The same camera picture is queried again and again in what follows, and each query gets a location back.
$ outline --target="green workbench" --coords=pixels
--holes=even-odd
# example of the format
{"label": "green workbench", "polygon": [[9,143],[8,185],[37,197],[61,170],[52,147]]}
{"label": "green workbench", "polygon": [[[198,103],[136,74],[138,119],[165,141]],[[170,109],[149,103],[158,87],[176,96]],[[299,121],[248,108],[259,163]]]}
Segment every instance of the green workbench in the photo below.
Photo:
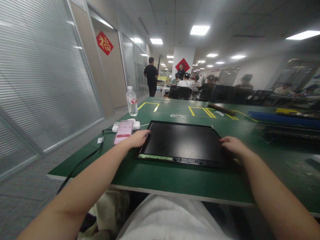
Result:
{"label": "green workbench", "polygon": [[[147,98],[139,106],[138,115],[126,114],[120,120],[135,118],[141,125],[151,120],[211,126],[221,137],[235,136],[256,152],[281,181],[315,216],[320,215],[320,172],[307,164],[311,153],[290,146],[268,144],[254,130],[257,121],[246,116],[248,111],[273,113],[273,108],[235,104],[218,104],[236,111],[237,115],[221,116],[208,103],[163,98]],[[74,166],[99,145],[98,135],[59,166],[48,173],[54,179],[65,179]],[[78,167],[73,177],[113,146],[115,133],[105,134],[102,149]],[[133,159],[135,149],[122,161],[112,188],[161,195],[180,196],[208,202],[250,206],[254,204],[244,173],[202,166],[184,166],[165,162]]]}

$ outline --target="water bottle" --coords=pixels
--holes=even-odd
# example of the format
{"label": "water bottle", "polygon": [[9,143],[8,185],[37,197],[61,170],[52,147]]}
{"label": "water bottle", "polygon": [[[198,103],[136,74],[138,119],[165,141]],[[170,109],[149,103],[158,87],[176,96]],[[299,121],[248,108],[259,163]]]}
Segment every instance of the water bottle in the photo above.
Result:
{"label": "water bottle", "polygon": [[131,86],[128,86],[127,96],[127,103],[128,103],[128,110],[131,116],[138,115],[138,106],[137,106],[137,96],[132,90]]}

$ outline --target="white shirt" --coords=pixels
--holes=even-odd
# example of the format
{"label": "white shirt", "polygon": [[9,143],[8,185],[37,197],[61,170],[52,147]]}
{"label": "white shirt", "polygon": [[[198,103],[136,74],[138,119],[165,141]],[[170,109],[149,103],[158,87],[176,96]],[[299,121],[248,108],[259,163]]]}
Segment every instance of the white shirt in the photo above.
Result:
{"label": "white shirt", "polygon": [[290,93],[292,93],[290,88],[284,89],[283,87],[278,87],[273,92],[274,93],[278,93],[278,94],[290,94]]}
{"label": "white shirt", "polygon": [[191,88],[191,85],[192,85],[192,82],[191,82],[191,81],[188,81],[188,80],[185,80],[185,79],[181,80],[181,81],[177,84],[178,87],[188,87],[188,88]]}
{"label": "white shirt", "polygon": [[131,214],[117,240],[227,240],[200,201],[150,194]]}
{"label": "white shirt", "polygon": [[198,80],[197,82],[195,80],[192,80],[192,84],[191,84],[192,87],[200,87],[201,86],[201,83],[200,81]]}

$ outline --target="smartphone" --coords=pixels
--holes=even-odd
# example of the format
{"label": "smartphone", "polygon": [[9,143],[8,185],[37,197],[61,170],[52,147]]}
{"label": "smartphone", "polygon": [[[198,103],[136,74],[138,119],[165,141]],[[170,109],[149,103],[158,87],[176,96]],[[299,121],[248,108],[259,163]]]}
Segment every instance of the smartphone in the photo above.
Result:
{"label": "smartphone", "polygon": [[114,138],[113,144],[116,145],[122,140],[128,138],[132,134],[133,122],[121,122],[119,123],[116,137]]}

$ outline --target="bottle label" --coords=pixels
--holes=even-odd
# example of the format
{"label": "bottle label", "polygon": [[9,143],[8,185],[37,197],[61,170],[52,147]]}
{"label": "bottle label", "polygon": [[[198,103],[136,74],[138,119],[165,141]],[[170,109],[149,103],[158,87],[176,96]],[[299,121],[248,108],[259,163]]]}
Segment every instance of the bottle label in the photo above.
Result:
{"label": "bottle label", "polygon": [[136,104],[137,103],[137,99],[136,98],[128,98],[127,97],[127,102],[131,103],[131,104]]}

